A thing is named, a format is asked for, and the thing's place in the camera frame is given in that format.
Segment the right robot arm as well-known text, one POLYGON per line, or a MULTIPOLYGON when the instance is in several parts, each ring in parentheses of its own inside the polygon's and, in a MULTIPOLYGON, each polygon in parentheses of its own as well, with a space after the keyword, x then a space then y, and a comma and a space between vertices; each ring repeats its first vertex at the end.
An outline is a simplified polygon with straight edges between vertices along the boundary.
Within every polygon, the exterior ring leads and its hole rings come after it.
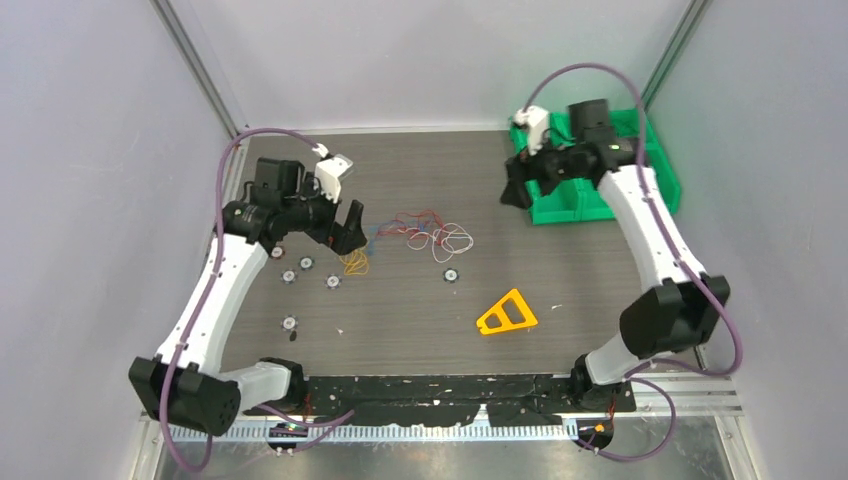
POLYGON ((636 112, 636 132, 629 136, 614 126, 603 99, 572 104, 568 115, 570 134, 562 143, 552 139, 549 111, 530 105, 513 115, 525 143, 505 163, 500 201, 529 210, 536 198, 528 183, 547 196, 565 181, 585 180, 610 208, 631 250, 642 293, 620 314, 617 333, 580 356, 569 376, 572 400, 591 411, 650 363, 669 363, 710 340, 730 286, 707 272, 673 221, 648 155, 643 111, 636 112))

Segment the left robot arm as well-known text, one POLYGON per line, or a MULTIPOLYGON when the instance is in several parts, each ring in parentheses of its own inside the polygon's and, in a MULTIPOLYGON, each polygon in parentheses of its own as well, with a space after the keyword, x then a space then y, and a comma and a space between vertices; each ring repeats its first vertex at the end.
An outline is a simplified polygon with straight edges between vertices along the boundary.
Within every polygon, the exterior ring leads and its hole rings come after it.
POLYGON ((265 357, 224 372, 222 357, 251 284, 287 234, 303 232, 337 255, 366 245, 361 202, 351 202, 344 223, 335 220, 342 181, 352 170, 342 155, 322 159, 312 172, 298 161, 258 161, 248 200, 222 210, 223 234, 212 240, 211 257, 176 326, 152 358, 137 357, 129 368, 150 417, 221 436, 240 413, 259 405, 271 403, 284 414, 305 405, 308 383, 300 364, 265 357))

